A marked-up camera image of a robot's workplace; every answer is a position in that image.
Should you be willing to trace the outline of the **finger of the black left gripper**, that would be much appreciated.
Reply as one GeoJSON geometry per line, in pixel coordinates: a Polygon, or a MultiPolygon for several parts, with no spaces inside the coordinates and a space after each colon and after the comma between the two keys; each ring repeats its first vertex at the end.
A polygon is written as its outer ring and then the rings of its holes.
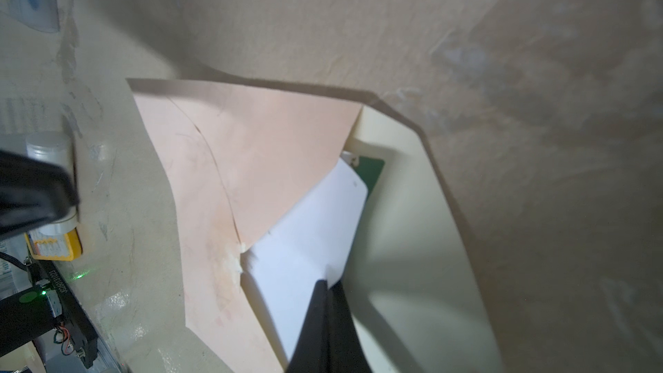
{"type": "Polygon", "coordinates": [[[73,178],[62,167],[1,152],[1,238],[64,219],[79,205],[73,178]]]}

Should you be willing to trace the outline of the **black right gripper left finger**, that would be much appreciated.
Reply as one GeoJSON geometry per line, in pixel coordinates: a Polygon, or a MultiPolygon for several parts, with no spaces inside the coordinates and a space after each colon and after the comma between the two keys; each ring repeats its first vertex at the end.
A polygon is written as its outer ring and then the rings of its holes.
{"type": "Polygon", "coordinates": [[[286,373],[326,373],[329,369],[327,282],[319,280],[309,302],[286,373]]]}

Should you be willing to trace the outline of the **pink envelope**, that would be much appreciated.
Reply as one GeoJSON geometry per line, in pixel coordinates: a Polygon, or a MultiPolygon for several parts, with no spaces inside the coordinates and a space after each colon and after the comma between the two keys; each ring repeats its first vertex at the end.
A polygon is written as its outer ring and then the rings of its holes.
{"type": "Polygon", "coordinates": [[[202,80],[129,87],[174,197],[186,327],[230,369],[277,363],[240,289],[240,254],[349,150],[386,162],[344,278],[371,364],[503,371],[459,228],[413,129],[311,93],[202,80]]]}

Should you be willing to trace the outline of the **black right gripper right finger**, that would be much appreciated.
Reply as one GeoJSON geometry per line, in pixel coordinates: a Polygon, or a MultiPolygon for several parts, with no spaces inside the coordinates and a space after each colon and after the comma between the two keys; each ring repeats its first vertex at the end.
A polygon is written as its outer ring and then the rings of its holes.
{"type": "Polygon", "coordinates": [[[339,281],[327,294],[328,372],[371,373],[339,281]]]}

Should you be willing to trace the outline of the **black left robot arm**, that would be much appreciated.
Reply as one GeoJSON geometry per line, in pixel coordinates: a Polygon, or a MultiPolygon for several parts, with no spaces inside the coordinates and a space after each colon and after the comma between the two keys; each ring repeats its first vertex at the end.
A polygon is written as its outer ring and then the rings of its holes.
{"type": "MultiPolygon", "coordinates": [[[[53,224],[79,205],[67,171],[29,157],[1,152],[1,240],[53,224]]],[[[75,355],[86,369],[98,357],[98,333],[52,262],[11,255],[1,259],[26,272],[31,286],[1,300],[3,356],[54,332],[61,353],[75,355]]]]}

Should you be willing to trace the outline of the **white letter with green border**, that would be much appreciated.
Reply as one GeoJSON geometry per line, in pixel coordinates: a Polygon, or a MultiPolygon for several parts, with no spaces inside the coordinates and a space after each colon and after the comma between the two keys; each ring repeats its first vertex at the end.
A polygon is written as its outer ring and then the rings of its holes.
{"type": "Polygon", "coordinates": [[[295,355],[317,281],[333,286],[341,280],[384,166],[382,159],[344,152],[333,170],[241,255],[242,289],[282,365],[295,355]]]}

